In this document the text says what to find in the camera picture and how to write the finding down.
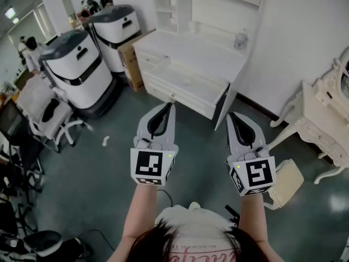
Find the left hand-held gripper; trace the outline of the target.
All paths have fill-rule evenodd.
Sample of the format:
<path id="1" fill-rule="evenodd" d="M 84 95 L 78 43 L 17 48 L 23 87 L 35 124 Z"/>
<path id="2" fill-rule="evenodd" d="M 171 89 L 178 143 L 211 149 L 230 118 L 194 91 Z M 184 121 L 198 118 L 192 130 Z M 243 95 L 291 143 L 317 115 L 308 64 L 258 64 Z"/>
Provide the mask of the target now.
<path id="1" fill-rule="evenodd" d="M 162 103 L 139 121 L 135 146 L 130 149 L 130 174 L 138 184 L 164 186 L 175 164 L 176 108 Z"/>

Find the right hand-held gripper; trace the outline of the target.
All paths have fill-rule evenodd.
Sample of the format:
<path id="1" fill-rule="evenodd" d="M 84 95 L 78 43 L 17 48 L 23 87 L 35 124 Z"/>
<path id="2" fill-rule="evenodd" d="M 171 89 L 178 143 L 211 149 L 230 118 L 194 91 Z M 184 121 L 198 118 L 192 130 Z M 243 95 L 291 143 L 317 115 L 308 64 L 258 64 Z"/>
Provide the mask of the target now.
<path id="1" fill-rule="evenodd" d="M 230 155 L 228 175 L 242 197 L 261 194 L 276 184 L 275 158 L 262 128 L 248 116 L 230 112 L 226 117 Z"/>

